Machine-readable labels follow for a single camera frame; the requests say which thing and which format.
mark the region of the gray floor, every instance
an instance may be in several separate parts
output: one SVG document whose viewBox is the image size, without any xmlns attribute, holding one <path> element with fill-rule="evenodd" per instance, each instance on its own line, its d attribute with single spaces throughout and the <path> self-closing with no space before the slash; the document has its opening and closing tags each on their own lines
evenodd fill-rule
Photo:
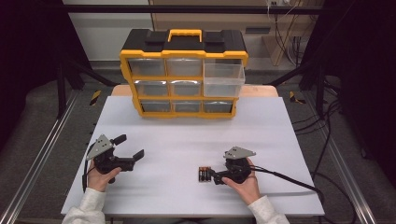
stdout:
<svg viewBox="0 0 396 224">
<path fill-rule="evenodd" d="M 290 69 L 290 65 L 287 65 L 284 68 L 278 67 L 277 69 L 262 71 L 260 70 L 260 59 L 257 59 L 257 62 L 259 64 L 251 64 L 246 71 L 247 84 L 267 83 L 285 74 Z M 99 70 L 98 73 L 114 81 L 125 82 L 117 69 Z M 91 132 L 100 116 L 106 97 L 112 90 L 112 88 L 106 87 L 85 75 L 83 77 L 86 81 L 84 90 L 78 92 L 76 105 L 26 198 L 24 206 L 21 208 L 19 221 L 26 223 L 59 223 L 63 218 L 60 211 L 67 190 L 75 178 L 77 168 L 82 160 L 87 143 L 92 137 Z M 311 92 L 301 92 L 299 90 L 298 80 L 299 78 L 296 77 L 277 87 L 279 95 L 284 99 L 291 122 L 307 119 L 314 115 L 309 104 L 290 101 L 291 91 L 294 92 L 298 100 L 307 100 L 305 99 L 306 96 L 311 94 Z M 90 105 L 92 95 L 97 90 L 102 91 L 102 93 L 97 103 Z M 72 93 L 69 88 L 67 92 L 68 95 Z M 325 100 L 327 102 L 330 103 L 335 99 L 335 96 L 326 92 Z M 4 150 L 0 152 L 1 212 L 5 212 L 12 201 L 55 122 L 58 108 L 56 83 L 51 82 L 31 91 L 27 96 L 26 103 L 26 108 L 15 132 Z M 297 123 L 294 128 L 302 128 L 312 121 L 311 119 Z M 332 138 L 345 158 L 377 223 L 396 223 L 395 188 L 384 177 L 375 161 L 366 160 L 361 156 L 361 147 L 356 141 L 345 116 L 336 112 L 332 115 L 331 121 Z M 324 139 L 320 131 L 303 134 L 305 131 L 296 134 L 307 166 L 310 170 L 314 170 Z M 343 186 L 328 153 L 325 153 L 319 171 L 338 185 Z M 352 217 L 352 209 L 347 199 L 325 179 L 317 177 L 315 184 L 325 194 L 326 216 L 337 223 L 349 223 Z M 316 223 L 318 220 L 315 217 L 291 217 L 290 222 Z"/>
</svg>

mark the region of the yellow storage box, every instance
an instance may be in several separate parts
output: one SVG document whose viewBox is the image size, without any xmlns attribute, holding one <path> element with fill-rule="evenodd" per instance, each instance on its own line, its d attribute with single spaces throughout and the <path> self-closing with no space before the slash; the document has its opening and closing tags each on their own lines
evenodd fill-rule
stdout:
<svg viewBox="0 0 396 224">
<path fill-rule="evenodd" d="M 121 71 L 142 117 L 232 118 L 248 53 L 238 30 L 133 29 Z"/>
</svg>

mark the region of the white wall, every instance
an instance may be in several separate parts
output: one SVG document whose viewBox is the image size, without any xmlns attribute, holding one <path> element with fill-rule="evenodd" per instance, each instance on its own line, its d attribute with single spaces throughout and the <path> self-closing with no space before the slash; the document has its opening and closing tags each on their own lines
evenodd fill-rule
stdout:
<svg viewBox="0 0 396 224">
<path fill-rule="evenodd" d="M 67 5 L 148 5 L 148 0 L 64 0 Z M 152 29 L 150 14 L 69 13 L 90 61 L 119 61 L 134 28 Z"/>
</svg>

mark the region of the hand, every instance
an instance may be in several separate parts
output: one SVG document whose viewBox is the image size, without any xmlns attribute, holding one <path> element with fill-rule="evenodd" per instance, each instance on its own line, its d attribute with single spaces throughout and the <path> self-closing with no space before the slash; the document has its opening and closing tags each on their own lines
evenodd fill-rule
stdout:
<svg viewBox="0 0 396 224">
<path fill-rule="evenodd" d="M 110 173 L 102 175 L 96 170 L 94 165 L 94 161 L 91 160 L 91 165 L 88 172 L 88 188 L 105 192 L 108 181 L 118 175 L 121 172 L 121 168 L 117 167 L 110 171 Z"/>
<path fill-rule="evenodd" d="M 247 162 L 249 165 L 253 165 L 253 162 L 251 162 L 249 158 L 247 158 Z M 261 197 L 259 192 L 259 184 L 257 182 L 257 177 L 255 176 L 254 171 L 251 171 L 251 174 L 242 184 L 237 184 L 228 177 L 223 177 L 221 180 L 226 185 L 234 189 L 247 205 L 254 203 Z"/>
</svg>

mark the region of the white tabletop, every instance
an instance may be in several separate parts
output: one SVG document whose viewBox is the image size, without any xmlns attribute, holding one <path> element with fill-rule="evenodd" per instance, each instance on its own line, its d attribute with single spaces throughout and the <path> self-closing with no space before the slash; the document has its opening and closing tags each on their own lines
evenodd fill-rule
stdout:
<svg viewBox="0 0 396 224">
<path fill-rule="evenodd" d="M 104 213 L 114 217 L 250 217 L 228 186 L 200 183 L 198 167 L 225 171 L 224 152 L 233 146 L 257 153 L 255 165 L 313 185 L 289 115 L 279 97 L 241 97 L 233 119 L 143 119 L 130 96 L 109 96 L 92 135 L 127 135 L 114 155 L 145 157 L 132 172 L 121 172 L 107 187 Z M 83 164 L 62 209 L 78 206 Z M 257 173 L 260 191 L 286 215 L 323 215 L 318 195 L 273 175 Z"/>
</svg>

